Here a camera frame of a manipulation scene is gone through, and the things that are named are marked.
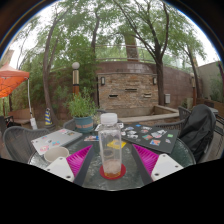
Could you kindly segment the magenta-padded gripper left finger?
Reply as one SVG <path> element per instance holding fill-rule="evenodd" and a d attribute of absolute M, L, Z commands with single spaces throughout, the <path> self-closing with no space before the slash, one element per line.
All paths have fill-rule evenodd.
<path fill-rule="evenodd" d="M 58 157 L 45 170 L 76 185 L 82 186 L 93 155 L 93 146 L 89 145 L 67 158 Z"/>

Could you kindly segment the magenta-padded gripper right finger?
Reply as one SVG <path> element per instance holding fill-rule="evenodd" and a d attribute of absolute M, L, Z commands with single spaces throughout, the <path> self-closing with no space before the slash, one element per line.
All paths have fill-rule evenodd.
<path fill-rule="evenodd" d="M 169 155 L 158 155 L 136 144 L 132 145 L 132 155 L 145 185 L 182 169 Z"/>

